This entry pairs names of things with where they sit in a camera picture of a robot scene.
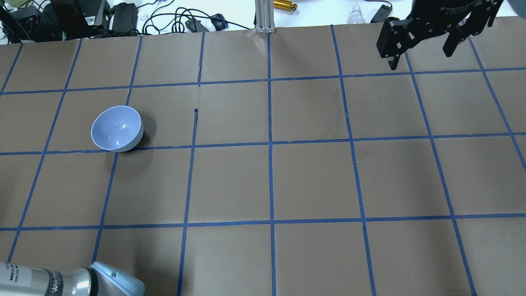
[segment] table surface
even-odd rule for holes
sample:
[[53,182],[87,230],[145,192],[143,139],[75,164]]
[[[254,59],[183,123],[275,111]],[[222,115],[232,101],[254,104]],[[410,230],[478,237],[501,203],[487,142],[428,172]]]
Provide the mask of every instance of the table surface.
[[[526,294],[526,21],[396,71],[379,26],[0,46],[0,261],[155,296]],[[91,142],[114,105],[133,151]]]

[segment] power adapter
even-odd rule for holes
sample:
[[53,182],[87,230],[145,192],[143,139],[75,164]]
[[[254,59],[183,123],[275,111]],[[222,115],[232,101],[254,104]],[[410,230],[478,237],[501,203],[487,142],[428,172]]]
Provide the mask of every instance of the power adapter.
[[208,29],[206,29],[205,26],[203,26],[200,21],[196,20],[195,17],[189,18],[185,22],[185,25],[192,33],[208,32]]
[[386,18],[391,14],[392,10],[392,7],[382,4],[375,16],[372,17],[371,23],[383,23],[383,21],[385,21]]

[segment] metal post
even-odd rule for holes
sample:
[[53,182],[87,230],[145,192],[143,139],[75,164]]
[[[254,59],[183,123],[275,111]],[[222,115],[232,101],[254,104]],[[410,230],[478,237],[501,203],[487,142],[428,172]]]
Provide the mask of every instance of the metal post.
[[256,32],[274,33],[275,31],[273,0],[256,0]]

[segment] black device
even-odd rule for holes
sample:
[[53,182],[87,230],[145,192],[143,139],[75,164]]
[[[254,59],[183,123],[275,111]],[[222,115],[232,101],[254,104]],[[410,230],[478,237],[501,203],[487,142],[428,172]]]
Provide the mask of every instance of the black device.
[[24,28],[20,26],[20,24],[16,21],[12,14],[4,8],[4,6],[0,6],[0,21],[2,21],[2,28],[8,28],[19,40],[30,40],[30,37]]
[[117,32],[129,32],[137,28],[138,10],[135,4],[120,3],[113,6],[112,30]]
[[[28,38],[24,40],[37,40],[37,28],[42,14],[36,6],[21,8],[11,12],[10,15],[24,30],[24,33],[27,34]],[[21,37],[15,34],[8,26],[4,26],[2,29],[10,43],[21,42]]]
[[88,26],[109,28],[110,7],[107,0],[79,0],[78,6]]
[[[447,57],[469,35],[479,35],[493,25],[504,0],[413,0],[411,13],[406,19],[388,17],[376,47],[380,56],[387,58],[391,70],[398,66],[400,55],[425,39],[449,33],[442,50]],[[460,22],[468,14],[465,24]]]
[[383,23],[383,21],[386,20],[386,18],[391,14],[391,11],[393,8],[391,6],[387,6],[385,4],[382,4],[378,11],[375,13],[375,16],[372,17],[371,23]]
[[53,6],[44,6],[37,30],[36,42],[61,41],[65,39],[67,39],[65,29],[58,21]]
[[88,23],[77,0],[50,1],[57,19],[64,27],[68,38],[82,38],[88,35]]
[[189,18],[185,22],[185,25],[190,30],[190,32],[192,32],[192,33],[195,33],[195,32],[208,32],[208,29],[206,29],[205,26],[203,26],[200,21],[196,20],[195,17]]
[[214,28],[216,28],[216,31],[223,31],[228,28],[228,23],[226,22],[225,17],[220,13],[211,16],[210,20],[212,21]]

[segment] black robotic arm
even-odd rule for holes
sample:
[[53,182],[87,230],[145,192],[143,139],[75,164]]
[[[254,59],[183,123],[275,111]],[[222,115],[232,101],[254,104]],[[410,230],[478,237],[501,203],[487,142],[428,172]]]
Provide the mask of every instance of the black robotic arm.
[[[387,58],[391,70],[398,66],[400,55],[420,41],[446,33],[449,36],[442,48],[447,57],[469,35],[479,35],[493,25],[504,0],[413,0],[406,19],[388,17],[376,47],[380,56]],[[460,22],[469,14],[465,24]]]

